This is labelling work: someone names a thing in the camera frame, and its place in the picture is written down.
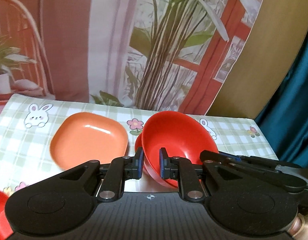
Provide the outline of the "yellow wooden panel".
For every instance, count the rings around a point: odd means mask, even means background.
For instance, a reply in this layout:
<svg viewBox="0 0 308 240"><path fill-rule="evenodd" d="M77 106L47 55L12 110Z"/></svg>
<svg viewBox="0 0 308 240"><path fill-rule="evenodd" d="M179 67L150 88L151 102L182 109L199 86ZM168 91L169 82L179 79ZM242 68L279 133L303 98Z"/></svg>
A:
<svg viewBox="0 0 308 240"><path fill-rule="evenodd" d="M308 0L263 0L208 115L256 118L291 68L307 31Z"/></svg>

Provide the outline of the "printed room backdrop cloth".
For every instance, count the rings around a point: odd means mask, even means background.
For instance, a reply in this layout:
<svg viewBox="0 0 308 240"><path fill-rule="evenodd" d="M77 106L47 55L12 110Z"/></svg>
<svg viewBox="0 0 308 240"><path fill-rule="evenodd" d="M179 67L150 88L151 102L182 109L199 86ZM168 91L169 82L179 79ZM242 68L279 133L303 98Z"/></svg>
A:
<svg viewBox="0 0 308 240"><path fill-rule="evenodd" d="M0 0L13 94L206 114L263 0Z"/></svg>

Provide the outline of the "orange square plate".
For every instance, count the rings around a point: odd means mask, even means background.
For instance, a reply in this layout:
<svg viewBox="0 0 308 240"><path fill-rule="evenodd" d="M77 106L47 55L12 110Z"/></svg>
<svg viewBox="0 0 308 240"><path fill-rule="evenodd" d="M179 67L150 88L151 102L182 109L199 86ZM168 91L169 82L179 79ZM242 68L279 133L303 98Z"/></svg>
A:
<svg viewBox="0 0 308 240"><path fill-rule="evenodd" d="M75 113L62 123L50 143L56 165L68 170L86 161L108 164L126 153L129 137L117 121L94 113Z"/></svg>

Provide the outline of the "small red bowl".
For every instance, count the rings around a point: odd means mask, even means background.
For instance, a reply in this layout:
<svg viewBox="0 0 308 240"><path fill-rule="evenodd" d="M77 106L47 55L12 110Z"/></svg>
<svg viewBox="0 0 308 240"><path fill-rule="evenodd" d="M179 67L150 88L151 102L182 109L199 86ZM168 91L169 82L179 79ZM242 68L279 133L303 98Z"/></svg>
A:
<svg viewBox="0 0 308 240"><path fill-rule="evenodd" d="M7 239L12 233L12 229L5 215L5 204L8 196L0 191L0 240Z"/></svg>

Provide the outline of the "teal curtain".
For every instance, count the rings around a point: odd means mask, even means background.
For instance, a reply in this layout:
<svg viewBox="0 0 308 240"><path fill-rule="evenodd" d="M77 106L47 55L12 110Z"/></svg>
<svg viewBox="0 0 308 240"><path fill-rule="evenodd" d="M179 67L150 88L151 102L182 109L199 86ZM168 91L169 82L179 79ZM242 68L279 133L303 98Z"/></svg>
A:
<svg viewBox="0 0 308 240"><path fill-rule="evenodd" d="M308 31L290 70L255 121L279 160L308 168Z"/></svg>

